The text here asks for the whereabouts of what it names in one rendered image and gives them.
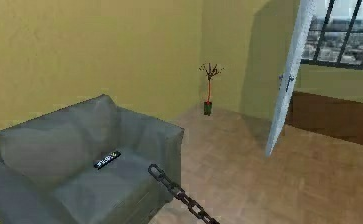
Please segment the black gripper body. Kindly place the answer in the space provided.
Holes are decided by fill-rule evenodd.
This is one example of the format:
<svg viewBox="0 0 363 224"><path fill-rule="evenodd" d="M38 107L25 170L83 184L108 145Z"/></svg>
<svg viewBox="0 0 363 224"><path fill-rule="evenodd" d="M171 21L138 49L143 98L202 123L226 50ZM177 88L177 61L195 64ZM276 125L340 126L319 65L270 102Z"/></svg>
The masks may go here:
<svg viewBox="0 0 363 224"><path fill-rule="evenodd" d="M157 164L150 164L148 173L159 182L165 179L165 172Z"/></svg>

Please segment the black framed window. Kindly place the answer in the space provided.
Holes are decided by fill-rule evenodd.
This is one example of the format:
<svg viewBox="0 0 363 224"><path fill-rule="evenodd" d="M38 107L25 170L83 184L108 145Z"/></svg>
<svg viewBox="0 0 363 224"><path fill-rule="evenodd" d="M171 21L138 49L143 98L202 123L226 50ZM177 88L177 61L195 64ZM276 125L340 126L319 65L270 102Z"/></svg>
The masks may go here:
<svg viewBox="0 0 363 224"><path fill-rule="evenodd" d="M315 0L302 63L363 70L363 0Z"/></svg>

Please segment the white room door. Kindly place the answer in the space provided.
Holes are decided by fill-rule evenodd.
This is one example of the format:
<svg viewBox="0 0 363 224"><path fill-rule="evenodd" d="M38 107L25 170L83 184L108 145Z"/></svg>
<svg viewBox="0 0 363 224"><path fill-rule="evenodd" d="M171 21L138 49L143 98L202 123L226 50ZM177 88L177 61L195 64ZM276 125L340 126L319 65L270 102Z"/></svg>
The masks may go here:
<svg viewBox="0 0 363 224"><path fill-rule="evenodd" d="M316 0L300 0L289 52L286 59L285 70L279 85L274 116L265 147L265 155L267 157L272 154L286 121L311 20L315 12Z"/></svg>

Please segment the black remote control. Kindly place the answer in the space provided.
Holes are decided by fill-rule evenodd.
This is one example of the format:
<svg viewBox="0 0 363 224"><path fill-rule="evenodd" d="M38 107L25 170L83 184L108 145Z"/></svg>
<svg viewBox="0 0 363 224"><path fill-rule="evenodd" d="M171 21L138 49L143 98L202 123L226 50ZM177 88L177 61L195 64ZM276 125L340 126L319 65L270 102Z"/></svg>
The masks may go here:
<svg viewBox="0 0 363 224"><path fill-rule="evenodd" d="M102 155L94 162L93 167L96 169L101 169L120 156L121 153L119 151L113 151L108 154Z"/></svg>

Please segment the brown wooden cabinet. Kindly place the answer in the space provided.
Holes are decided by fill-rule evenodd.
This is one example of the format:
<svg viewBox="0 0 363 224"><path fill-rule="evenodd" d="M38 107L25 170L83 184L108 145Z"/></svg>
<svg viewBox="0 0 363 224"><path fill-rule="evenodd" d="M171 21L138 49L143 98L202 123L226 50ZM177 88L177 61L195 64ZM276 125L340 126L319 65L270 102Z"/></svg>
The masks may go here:
<svg viewBox="0 0 363 224"><path fill-rule="evenodd" d="M363 103L294 91L286 118L293 127L363 145Z"/></svg>

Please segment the house plant with red stem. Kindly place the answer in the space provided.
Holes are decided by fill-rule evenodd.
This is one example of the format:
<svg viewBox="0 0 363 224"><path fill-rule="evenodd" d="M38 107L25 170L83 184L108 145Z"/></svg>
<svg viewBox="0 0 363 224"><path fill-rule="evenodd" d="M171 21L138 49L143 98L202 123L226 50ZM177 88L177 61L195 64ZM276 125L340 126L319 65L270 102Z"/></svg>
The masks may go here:
<svg viewBox="0 0 363 224"><path fill-rule="evenodd" d="M207 77L208 90L207 98L204 101L204 114L210 116L212 114L213 103L211 101L211 82L212 79L223 71L223 68L219 68L217 64L204 63L199 67L200 71L203 71Z"/></svg>

